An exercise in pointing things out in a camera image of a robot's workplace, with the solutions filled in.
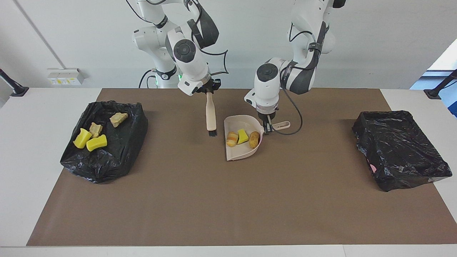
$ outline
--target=brown paper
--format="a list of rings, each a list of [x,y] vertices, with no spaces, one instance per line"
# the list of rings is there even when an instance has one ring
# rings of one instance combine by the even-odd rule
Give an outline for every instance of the brown paper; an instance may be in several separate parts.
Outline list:
[[[457,243],[456,222],[433,184],[382,192],[356,149],[351,127],[359,113],[390,111],[379,90],[293,95],[302,131],[266,135],[252,157],[227,162],[223,120],[256,117],[246,93],[216,92],[212,138],[203,94],[103,89],[99,101],[143,104],[143,149],[130,174],[109,184],[64,170],[27,245]],[[282,92],[279,108],[274,122],[289,120],[295,130],[298,115]]]

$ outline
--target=electrical socket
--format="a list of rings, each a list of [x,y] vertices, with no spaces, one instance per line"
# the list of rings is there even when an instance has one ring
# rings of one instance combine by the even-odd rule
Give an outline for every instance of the electrical socket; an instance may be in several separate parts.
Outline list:
[[[84,77],[79,69],[48,69],[48,71],[51,72],[48,80],[53,86],[80,86],[84,82]]]

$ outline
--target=table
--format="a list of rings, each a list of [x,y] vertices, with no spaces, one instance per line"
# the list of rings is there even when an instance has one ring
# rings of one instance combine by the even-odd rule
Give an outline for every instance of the table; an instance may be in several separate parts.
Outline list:
[[[453,256],[444,246],[214,246],[214,247],[24,247],[62,170],[62,149],[87,103],[100,89],[30,89],[0,109],[0,255],[1,256]],[[393,110],[410,111],[442,157],[457,170],[457,121],[440,101],[422,91],[382,90]],[[69,117],[62,122],[60,113]],[[46,120],[49,126],[39,126]],[[58,127],[61,133],[52,132]],[[53,140],[41,140],[52,135]],[[457,217],[455,177],[436,183]]]

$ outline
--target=white wall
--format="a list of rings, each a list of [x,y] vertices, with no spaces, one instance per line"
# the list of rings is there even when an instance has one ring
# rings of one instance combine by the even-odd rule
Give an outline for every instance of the white wall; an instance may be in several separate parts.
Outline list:
[[[89,78],[84,87],[135,87],[153,67],[131,42],[147,26],[124,0],[18,0],[69,68]],[[229,49],[223,87],[253,86],[254,71],[271,57],[292,58],[287,41],[294,0],[201,0],[221,35],[213,53]],[[165,11],[175,23],[188,19],[179,4]],[[321,57],[315,86],[410,88],[456,39],[455,0],[348,0],[335,10],[336,48]],[[46,68],[58,63],[13,0],[0,8],[0,65],[19,83],[49,86]],[[212,71],[221,68],[208,58]]]
[[[429,68],[430,70],[455,70],[457,69],[457,39],[444,51],[438,60]]]
[[[3,80],[0,80],[0,108],[6,103],[11,93],[11,88]]]

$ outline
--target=sponge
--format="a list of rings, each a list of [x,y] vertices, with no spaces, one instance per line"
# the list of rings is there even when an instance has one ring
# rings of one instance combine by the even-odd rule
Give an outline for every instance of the sponge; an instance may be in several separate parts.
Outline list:
[[[238,145],[249,141],[249,137],[246,134],[246,131],[244,129],[238,130],[238,135],[239,135],[239,137],[238,137]]]
[[[101,135],[98,138],[93,138],[86,143],[86,147],[89,150],[89,152],[92,152],[93,150],[100,148],[100,147],[105,147],[108,145],[108,141],[106,140],[106,135]]]
[[[80,132],[80,134],[76,137],[76,139],[73,141],[73,144],[74,144],[77,148],[83,149],[84,146],[85,146],[85,144],[86,144],[86,142],[90,139],[91,136],[92,136],[92,134],[91,134],[89,131],[87,131],[87,130],[81,128],[81,132]]]

